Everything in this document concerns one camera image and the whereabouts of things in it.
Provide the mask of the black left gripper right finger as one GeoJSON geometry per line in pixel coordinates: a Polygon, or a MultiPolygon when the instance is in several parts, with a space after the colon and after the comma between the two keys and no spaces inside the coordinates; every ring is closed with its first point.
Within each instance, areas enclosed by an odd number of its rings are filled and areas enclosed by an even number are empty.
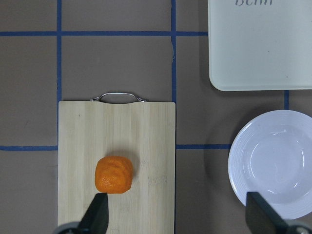
{"type": "Polygon", "coordinates": [[[246,224],[253,234],[310,234],[311,227],[283,219],[258,192],[246,196],[246,224]]]}

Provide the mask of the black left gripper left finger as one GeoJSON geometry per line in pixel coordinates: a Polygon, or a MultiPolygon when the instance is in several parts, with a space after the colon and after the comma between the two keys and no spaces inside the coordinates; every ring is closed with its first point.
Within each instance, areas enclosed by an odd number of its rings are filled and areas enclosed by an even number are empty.
{"type": "Polygon", "coordinates": [[[108,195],[98,193],[80,222],[70,222],[56,228],[57,234],[105,234],[108,229],[108,195]]]}

